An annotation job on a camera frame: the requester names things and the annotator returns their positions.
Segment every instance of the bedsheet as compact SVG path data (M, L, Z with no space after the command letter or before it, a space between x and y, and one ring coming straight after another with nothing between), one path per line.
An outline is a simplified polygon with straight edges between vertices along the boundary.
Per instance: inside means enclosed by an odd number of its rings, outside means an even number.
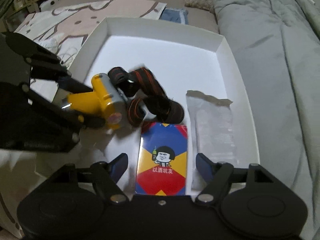
M261 165L307 204L301 237L320 239L319 17L305 0L213 1L247 89Z

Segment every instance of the round sticker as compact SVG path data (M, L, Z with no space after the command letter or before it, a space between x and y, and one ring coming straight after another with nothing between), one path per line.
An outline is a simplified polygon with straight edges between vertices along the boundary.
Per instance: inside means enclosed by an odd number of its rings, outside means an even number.
M114 113L114 114L109 115L107 122L109 124L117 124L121 121L121 119L122 119L122 114Z

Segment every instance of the blue cloth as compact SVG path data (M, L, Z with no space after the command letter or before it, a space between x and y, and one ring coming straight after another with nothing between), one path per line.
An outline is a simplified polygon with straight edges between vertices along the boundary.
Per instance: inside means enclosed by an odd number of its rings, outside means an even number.
M165 8L160 20L188 25L188 11L185 9Z

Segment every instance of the cartoon bottle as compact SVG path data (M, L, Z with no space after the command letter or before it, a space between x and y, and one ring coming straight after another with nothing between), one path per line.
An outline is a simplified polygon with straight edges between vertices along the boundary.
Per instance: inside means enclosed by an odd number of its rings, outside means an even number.
M155 161L157 157L157 151L156 151L156 147L154 148L154 150L152 151L152 160Z

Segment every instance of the cartoon face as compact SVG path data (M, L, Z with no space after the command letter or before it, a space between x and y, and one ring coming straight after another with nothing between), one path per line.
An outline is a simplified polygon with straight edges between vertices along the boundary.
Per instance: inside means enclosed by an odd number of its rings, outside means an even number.
M170 154L165 152L158 152L158 155L156 157L157 161L162 163L168 163L171 161Z

